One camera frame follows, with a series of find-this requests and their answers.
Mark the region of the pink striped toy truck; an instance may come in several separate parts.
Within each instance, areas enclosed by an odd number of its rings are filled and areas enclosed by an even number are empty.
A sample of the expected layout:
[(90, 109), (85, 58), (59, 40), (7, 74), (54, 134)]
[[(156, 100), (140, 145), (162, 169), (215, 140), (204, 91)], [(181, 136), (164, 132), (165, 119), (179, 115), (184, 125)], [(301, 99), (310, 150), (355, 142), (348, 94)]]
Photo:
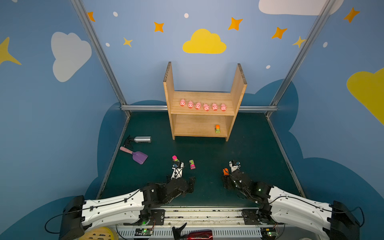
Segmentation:
[(189, 160), (189, 164), (190, 164), (190, 169), (191, 170), (196, 169), (196, 165), (195, 165), (195, 161), (194, 160)]

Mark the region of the pink toy pig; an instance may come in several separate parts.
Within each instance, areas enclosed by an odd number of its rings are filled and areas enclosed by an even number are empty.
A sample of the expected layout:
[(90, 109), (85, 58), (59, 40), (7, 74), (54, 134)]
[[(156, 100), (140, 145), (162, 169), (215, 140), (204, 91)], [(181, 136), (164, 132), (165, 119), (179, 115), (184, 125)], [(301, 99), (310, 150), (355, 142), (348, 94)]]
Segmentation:
[(204, 104), (203, 105), (203, 108), (206, 112), (208, 112), (210, 110), (210, 106), (208, 104)]
[(213, 109), (213, 111), (218, 111), (218, 105), (217, 104), (215, 104), (215, 103), (213, 103), (212, 104), (212, 109)]
[(221, 111), (225, 112), (227, 110), (227, 105), (226, 104), (221, 104)]
[(194, 107), (194, 103), (192, 101), (188, 102), (188, 108), (192, 109)]
[(181, 107), (184, 107), (186, 105), (186, 101), (185, 101), (185, 99), (181, 99), (180, 100), (180, 106)]
[(201, 103), (200, 102), (197, 102), (196, 104), (195, 104), (195, 109), (196, 110), (199, 110), (201, 108)]

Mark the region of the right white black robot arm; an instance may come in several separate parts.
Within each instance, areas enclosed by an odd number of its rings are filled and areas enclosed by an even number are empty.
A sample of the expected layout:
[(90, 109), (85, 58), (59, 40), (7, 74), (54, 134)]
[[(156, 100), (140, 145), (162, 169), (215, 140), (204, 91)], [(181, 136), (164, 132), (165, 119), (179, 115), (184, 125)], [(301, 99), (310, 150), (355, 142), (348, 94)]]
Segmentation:
[(291, 225), (322, 240), (360, 239), (362, 223), (341, 202), (329, 204), (305, 199), (276, 186), (254, 182), (240, 169), (224, 169), (223, 183), (226, 189), (237, 190), (258, 205), (256, 210), (242, 212), (246, 223)]

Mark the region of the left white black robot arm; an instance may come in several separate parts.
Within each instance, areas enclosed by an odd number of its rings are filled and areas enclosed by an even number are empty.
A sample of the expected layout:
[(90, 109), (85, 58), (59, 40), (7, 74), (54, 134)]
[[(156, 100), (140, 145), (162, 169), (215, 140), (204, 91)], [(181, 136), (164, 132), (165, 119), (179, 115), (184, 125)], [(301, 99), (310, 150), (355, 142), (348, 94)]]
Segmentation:
[(101, 200), (74, 197), (64, 208), (60, 240), (74, 240), (100, 227), (127, 223), (141, 225), (150, 220), (152, 210), (194, 191), (196, 178), (172, 179), (148, 184), (131, 193)]

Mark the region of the wooden two-tier shelf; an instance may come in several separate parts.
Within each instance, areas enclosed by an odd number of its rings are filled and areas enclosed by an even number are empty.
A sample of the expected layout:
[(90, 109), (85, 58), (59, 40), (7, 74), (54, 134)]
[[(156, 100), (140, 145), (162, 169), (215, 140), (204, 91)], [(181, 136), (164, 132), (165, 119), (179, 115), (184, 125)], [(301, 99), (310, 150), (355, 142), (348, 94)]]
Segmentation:
[[(229, 140), (248, 86), (240, 64), (237, 64), (232, 88), (229, 93), (176, 91), (171, 62), (168, 62), (163, 85), (173, 139), (176, 137), (208, 137)], [(186, 101), (184, 107), (180, 106), (181, 99)], [(188, 108), (189, 101), (194, 103), (192, 109)], [(195, 109), (197, 102), (201, 103), (199, 110)], [(213, 103), (218, 105), (218, 111), (213, 111)], [(210, 106), (208, 112), (204, 110), (204, 104)], [(221, 111), (221, 104), (227, 105), (225, 112)], [(215, 125), (220, 126), (220, 134), (215, 133)]]

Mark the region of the purple pink toy shovel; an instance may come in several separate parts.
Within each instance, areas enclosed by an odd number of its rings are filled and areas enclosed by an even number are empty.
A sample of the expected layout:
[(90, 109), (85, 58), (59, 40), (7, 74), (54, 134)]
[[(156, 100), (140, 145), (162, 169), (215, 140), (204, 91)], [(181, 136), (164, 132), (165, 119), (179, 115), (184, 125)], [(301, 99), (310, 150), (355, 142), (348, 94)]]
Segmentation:
[(120, 150), (125, 152), (125, 153), (131, 154), (133, 160), (140, 165), (142, 165), (148, 159), (148, 155), (146, 155), (140, 151), (133, 152), (133, 151), (131, 151), (125, 147), (120, 147)]

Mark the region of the left green circuit board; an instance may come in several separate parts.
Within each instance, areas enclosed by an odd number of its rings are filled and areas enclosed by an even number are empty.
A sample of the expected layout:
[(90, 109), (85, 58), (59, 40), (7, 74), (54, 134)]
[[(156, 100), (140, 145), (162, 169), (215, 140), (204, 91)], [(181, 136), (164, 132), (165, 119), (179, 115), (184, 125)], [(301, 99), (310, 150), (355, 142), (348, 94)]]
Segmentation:
[(154, 233), (153, 229), (135, 229), (135, 237), (151, 237)]

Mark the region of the green circuit board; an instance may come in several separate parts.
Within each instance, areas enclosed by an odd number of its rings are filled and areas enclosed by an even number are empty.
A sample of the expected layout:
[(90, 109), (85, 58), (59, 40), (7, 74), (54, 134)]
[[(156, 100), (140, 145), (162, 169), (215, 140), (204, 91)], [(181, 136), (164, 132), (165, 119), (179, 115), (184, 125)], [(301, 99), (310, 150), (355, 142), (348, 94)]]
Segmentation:
[(153, 229), (135, 229), (135, 237), (151, 237), (154, 233)]
[(277, 236), (279, 235), (276, 229), (272, 228), (261, 228), (261, 240), (275, 240)]

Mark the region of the right green circuit board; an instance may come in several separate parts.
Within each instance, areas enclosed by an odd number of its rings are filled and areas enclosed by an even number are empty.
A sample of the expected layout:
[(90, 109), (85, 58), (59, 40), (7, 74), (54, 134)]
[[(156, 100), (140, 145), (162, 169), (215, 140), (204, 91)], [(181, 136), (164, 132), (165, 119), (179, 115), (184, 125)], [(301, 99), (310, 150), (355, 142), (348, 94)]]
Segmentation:
[(261, 240), (275, 240), (277, 236), (279, 235), (276, 229), (272, 228), (261, 228)]

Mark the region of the silver spray bottle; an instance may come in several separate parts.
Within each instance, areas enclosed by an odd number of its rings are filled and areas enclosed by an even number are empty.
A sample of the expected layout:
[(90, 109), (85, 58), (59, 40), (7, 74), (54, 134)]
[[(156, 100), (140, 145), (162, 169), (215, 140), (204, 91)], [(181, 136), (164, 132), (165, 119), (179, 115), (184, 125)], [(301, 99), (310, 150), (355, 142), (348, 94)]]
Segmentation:
[(126, 138), (124, 141), (124, 147), (128, 148), (131, 147), (131, 143), (151, 143), (152, 137), (151, 136), (138, 136), (138, 137), (131, 137), (130, 135)]

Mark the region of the red black clamp tool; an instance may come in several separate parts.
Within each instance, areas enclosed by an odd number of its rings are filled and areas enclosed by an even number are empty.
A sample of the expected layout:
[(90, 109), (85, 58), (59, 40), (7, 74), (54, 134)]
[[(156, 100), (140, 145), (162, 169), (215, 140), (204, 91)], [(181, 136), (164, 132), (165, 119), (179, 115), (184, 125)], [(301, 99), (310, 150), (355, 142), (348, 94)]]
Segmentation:
[(186, 226), (187, 226), (187, 223), (184, 223), (179, 228), (172, 227), (174, 240), (212, 240), (213, 239), (212, 230), (202, 230), (202, 231), (190, 232), (186, 235), (182, 235), (182, 231)]

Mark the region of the yellow plastic basket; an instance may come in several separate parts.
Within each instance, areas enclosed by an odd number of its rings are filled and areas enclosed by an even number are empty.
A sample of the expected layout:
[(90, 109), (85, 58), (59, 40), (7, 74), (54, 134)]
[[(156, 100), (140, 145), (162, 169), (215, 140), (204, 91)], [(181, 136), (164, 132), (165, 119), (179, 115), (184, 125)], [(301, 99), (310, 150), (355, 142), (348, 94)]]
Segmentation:
[(101, 227), (86, 232), (78, 240), (119, 240), (115, 230), (107, 227)]

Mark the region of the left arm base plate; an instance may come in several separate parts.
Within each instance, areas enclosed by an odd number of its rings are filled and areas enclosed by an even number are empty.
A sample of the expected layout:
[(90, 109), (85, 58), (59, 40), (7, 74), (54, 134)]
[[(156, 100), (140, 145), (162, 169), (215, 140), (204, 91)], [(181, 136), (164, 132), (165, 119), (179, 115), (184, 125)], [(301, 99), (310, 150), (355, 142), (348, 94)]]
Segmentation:
[(139, 219), (133, 223), (123, 222), (124, 226), (163, 226), (165, 221), (165, 210), (142, 210), (140, 211)]

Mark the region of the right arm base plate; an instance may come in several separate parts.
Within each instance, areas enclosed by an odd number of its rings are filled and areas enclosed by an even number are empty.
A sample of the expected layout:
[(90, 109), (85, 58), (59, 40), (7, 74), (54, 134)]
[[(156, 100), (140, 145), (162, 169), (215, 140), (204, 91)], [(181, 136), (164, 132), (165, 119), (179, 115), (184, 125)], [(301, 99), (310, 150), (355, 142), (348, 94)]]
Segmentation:
[(242, 217), (245, 225), (275, 225), (282, 224), (272, 218), (270, 209), (243, 209)]

